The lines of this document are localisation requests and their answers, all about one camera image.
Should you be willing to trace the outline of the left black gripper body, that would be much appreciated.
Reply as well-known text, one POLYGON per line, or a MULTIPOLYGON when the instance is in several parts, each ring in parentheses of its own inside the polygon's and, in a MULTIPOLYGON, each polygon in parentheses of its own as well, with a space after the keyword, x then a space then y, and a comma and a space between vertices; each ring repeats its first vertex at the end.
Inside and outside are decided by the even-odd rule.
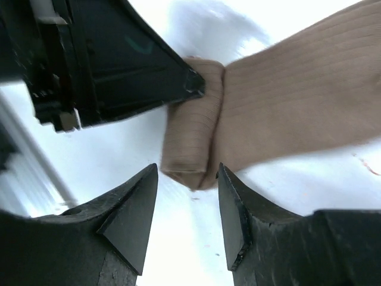
POLYGON ((28 88, 35 117, 57 132, 79 128, 74 49, 68 22, 52 1, 1 1, 1 20, 28 88))

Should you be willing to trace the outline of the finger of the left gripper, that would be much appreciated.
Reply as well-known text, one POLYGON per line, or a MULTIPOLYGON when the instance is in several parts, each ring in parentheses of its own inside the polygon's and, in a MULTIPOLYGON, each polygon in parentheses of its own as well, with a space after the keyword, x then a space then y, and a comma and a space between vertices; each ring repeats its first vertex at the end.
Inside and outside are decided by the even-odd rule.
POLYGON ((70 1, 82 126, 203 97, 205 80, 127 1, 70 1))

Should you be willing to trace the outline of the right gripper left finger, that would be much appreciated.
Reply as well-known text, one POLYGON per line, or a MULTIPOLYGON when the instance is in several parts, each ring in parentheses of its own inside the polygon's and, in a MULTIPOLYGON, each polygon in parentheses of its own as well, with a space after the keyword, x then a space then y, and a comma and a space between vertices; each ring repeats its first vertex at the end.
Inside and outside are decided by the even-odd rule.
POLYGON ((158 186, 150 164, 125 183, 59 215, 1 212, 2 285, 135 285, 158 186))

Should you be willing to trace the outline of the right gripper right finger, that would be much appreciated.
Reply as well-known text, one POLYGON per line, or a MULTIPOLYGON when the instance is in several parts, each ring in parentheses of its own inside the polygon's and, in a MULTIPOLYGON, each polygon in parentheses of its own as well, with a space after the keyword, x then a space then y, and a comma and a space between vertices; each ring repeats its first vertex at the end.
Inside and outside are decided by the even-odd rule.
POLYGON ((380 212, 292 213, 218 170, 227 268, 235 285, 379 285, 380 212))

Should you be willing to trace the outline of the aluminium frame rail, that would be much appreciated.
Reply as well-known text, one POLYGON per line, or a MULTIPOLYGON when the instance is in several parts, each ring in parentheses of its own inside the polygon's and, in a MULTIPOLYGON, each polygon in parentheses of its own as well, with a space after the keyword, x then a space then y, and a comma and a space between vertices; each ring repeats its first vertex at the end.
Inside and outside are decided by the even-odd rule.
POLYGON ((79 205, 3 98, 1 133, 11 141, 12 148, 1 170, 2 209, 25 217, 39 217, 61 214, 79 205))

